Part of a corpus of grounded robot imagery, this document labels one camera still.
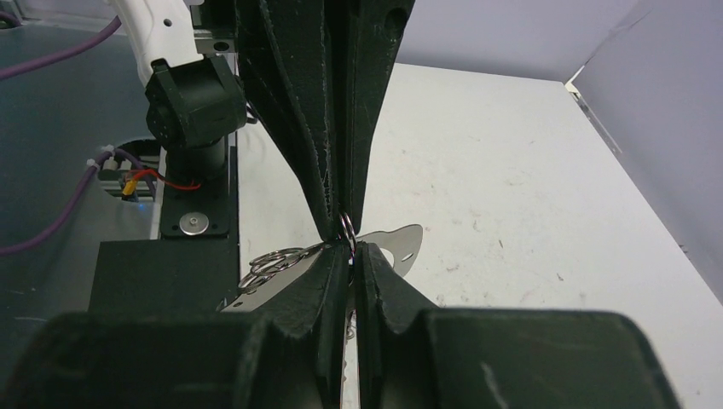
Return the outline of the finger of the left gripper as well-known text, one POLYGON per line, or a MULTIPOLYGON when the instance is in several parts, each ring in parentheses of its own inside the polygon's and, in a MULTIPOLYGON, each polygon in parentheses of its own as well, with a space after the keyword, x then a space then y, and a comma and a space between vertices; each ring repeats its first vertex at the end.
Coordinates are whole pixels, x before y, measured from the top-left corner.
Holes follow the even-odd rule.
POLYGON ((236 1, 246 97, 303 190, 324 241, 341 232, 339 1, 236 1))
POLYGON ((414 1, 326 1, 336 201, 362 221, 374 132, 414 1))

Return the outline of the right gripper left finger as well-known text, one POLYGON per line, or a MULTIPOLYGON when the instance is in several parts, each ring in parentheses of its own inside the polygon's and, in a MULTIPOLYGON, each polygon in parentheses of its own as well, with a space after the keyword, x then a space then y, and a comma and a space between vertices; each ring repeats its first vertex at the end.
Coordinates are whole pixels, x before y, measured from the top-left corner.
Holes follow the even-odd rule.
POLYGON ((63 314, 31 341, 4 408, 338 408, 344 320, 63 314))

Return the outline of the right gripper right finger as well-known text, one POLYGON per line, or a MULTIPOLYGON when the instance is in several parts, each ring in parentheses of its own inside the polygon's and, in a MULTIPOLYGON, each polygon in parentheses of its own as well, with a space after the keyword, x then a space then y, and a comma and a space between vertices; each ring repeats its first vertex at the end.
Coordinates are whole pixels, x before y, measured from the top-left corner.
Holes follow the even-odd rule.
POLYGON ((363 408, 676 408, 651 344, 626 316, 441 308, 378 246, 355 255, 363 408))

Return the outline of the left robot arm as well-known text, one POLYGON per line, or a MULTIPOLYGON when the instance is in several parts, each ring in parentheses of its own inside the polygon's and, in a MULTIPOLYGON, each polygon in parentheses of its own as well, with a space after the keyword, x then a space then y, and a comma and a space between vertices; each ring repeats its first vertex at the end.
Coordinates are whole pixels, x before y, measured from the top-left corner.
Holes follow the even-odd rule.
POLYGON ((373 135, 411 1, 205 1, 236 68, 197 49, 183 1, 115 1, 149 108, 147 127, 184 178, 253 110, 298 178, 325 241, 358 230, 373 135))

